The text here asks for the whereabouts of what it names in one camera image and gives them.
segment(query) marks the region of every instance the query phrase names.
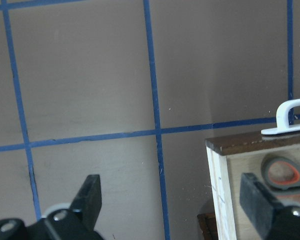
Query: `white handle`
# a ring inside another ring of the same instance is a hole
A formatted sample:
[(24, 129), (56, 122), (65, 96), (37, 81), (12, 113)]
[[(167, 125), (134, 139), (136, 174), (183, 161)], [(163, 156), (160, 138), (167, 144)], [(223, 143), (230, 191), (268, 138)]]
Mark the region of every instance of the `white handle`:
[(277, 127), (263, 129), (261, 133), (264, 135), (276, 135), (300, 131), (300, 124), (289, 125), (289, 111), (298, 106), (300, 106), (300, 98), (283, 102), (276, 111)]

